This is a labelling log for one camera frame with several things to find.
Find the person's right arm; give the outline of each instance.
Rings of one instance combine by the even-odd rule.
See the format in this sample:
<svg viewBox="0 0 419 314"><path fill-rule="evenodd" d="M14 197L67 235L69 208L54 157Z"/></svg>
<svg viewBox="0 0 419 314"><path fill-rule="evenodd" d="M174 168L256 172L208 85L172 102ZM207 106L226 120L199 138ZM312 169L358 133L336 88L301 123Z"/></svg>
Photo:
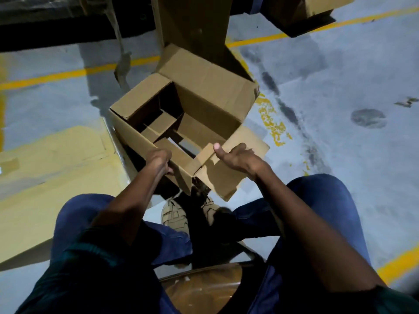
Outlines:
<svg viewBox="0 0 419 314"><path fill-rule="evenodd" d="M216 143L214 151L230 168L246 173L256 182L275 214L297 238L317 277L329 292L371 290L377 285L386 286L345 238L291 191L269 164L251 150L246 150L244 143L230 153Z"/></svg>

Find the forearm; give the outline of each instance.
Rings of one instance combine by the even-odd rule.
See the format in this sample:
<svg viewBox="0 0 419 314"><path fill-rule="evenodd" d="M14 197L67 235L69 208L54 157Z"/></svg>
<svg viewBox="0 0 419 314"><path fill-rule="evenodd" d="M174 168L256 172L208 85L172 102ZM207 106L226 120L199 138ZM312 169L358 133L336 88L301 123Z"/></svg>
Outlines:
<svg viewBox="0 0 419 314"><path fill-rule="evenodd" d="M154 163L147 164L135 179L93 220L92 226L113 226L132 244L157 183L164 175Z"/></svg>
<svg viewBox="0 0 419 314"><path fill-rule="evenodd" d="M328 291L369 290L385 283L342 237L291 191L268 165L256 170L256 183L271 202Z"/></svg>

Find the person's right hand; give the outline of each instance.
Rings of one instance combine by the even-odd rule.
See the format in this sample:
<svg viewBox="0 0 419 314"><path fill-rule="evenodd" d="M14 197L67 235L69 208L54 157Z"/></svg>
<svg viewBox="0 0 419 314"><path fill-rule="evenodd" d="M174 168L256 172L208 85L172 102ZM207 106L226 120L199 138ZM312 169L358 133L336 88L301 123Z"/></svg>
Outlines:
<svg viewBox="0 0 419 314"><path fill-rule="evenodd" d="M214 144L214 152L229 168L243 172L250 179L256 177L256 171L265 165L268 165L259 156L254 154L252 149L246 150L246 144L240 143L235 146L230 153L223 150L219 143Z"/></svg>

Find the dark round stain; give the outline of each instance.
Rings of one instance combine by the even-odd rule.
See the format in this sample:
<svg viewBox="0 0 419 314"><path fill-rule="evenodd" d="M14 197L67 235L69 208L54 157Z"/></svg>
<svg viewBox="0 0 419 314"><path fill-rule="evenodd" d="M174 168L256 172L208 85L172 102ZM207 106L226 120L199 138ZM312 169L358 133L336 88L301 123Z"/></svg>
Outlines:
<svg viewBox="0 0 419 314"><path fill-rule="evenodd" d="M360 109L352 112L351 120L358 126L368 129L380 129L387 125L385 114L377 109Z"/></svg>

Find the person's left hand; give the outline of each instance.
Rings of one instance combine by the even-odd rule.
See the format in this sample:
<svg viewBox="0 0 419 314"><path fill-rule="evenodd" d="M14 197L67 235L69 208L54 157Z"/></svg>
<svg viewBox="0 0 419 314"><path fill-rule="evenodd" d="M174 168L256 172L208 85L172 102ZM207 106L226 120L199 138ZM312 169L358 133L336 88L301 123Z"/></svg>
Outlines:
<svg viewBox="0 0 419 314"><path fill-rule="evenodd" d="M158 172L165 174L173 174L173 169L169 167L169 161L172 158L172 152L165 148L156 148L147 153L147 165L153 166Z"/></svg>

